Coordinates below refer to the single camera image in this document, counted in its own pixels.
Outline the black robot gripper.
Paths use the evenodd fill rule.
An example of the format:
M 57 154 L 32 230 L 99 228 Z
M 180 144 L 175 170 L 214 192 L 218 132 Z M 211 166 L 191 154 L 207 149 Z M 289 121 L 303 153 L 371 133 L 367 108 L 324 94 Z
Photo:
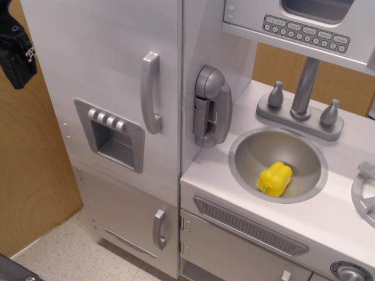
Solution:
M 35 57 L 36 52 L 25 28 L 10 14 L 11 1 L 1 1 L 1 50 Z M 34 59 L 29 61 L 15 54 L 1 54 L 1 68 L 16 90 L 20 90 L 38 73 Z

